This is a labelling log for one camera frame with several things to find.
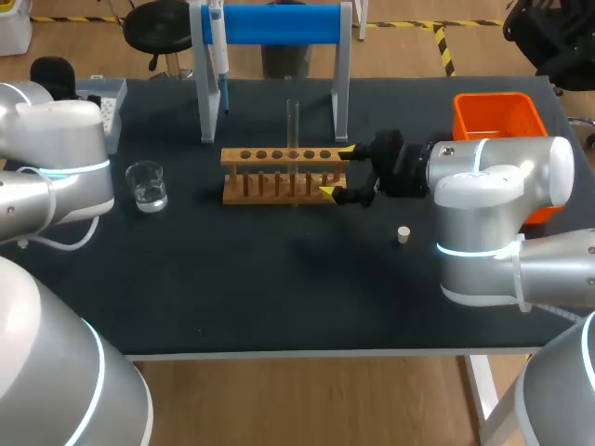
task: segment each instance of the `water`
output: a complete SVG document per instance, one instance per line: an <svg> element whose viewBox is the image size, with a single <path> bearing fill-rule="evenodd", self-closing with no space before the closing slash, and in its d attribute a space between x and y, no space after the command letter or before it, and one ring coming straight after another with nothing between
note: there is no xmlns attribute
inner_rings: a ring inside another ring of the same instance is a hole
<svg viewBox="0 0 595 446"><path fill-rule="evenodd" d="M167 204L163 180L154 179L138 184L134 190L134 196L139 209L146 213L159 212Z"/></svg>

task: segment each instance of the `blue roller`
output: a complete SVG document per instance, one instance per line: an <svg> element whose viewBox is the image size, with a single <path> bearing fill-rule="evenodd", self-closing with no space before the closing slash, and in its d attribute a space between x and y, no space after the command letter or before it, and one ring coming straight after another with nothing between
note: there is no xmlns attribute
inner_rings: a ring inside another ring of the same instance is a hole
<svg viewBox="0 0 595 446"><path fill-rule="evenodd" d="M340 5L226 5L229 45L338 45ZM213 45L208 6L201 7L203 39Z"/></svg>

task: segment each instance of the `black chair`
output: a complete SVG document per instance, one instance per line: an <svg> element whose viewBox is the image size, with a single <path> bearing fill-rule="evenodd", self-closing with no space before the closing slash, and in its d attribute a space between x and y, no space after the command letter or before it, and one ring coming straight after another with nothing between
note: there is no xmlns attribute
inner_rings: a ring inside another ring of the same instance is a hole
<svg viewBox="0 0 595 446"><path fill-rule="evenodd" d="M155 71L159 56L165 56L167 72L155 78L173 77L188 79L192 70L179 68L178 52L192 47L190 12L188 4L181 0L156 0L133 7L125 19L120 20L109 1L112 13L121 23L126 42L137 51L151 54L149 70Z"/></svg>
<svg viewBox="0 0 595 446"><path fill-rule="evenodd" d="M595 90L595 1L560 0L558 7L553 3L518 0L504 22L504 37L536 67L535 75L548 76L564 90ZM569 121L595 126L588 118ZM595 134L588 145L595 147Z"/></svg>

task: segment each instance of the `black stool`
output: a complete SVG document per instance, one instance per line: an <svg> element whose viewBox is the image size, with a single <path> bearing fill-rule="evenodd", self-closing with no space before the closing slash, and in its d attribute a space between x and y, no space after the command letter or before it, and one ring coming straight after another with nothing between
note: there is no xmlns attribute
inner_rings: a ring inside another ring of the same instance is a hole
<svg viewBox="0 0 595 446"><path fill-rule="evenodd" d="M152 79L192 77L192 70L181 70L178 61L178 52L192 46L190 12L186 2L157 0L140 5L126 16L122 30L130 46L152 54L150 71L155 71L159 55L165 55L167 72L157 74Z"/></svg>

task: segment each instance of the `wooden test tube rack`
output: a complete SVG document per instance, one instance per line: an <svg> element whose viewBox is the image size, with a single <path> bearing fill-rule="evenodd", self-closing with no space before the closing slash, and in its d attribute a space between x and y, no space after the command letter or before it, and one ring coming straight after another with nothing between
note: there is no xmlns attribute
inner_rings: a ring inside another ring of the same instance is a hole
<svg viewBox="0 0 595 446"><path fill-rule="evenodd" d="M321 149L221 149L221 165L230 168L225 176L224 204L329 204L319 186L347 188L339 148ZM273 174L247 171L240 167L279 166ZM309 166L328 166L328 171L304 172ZM299 173L287 173L297 166Z"/></svg>

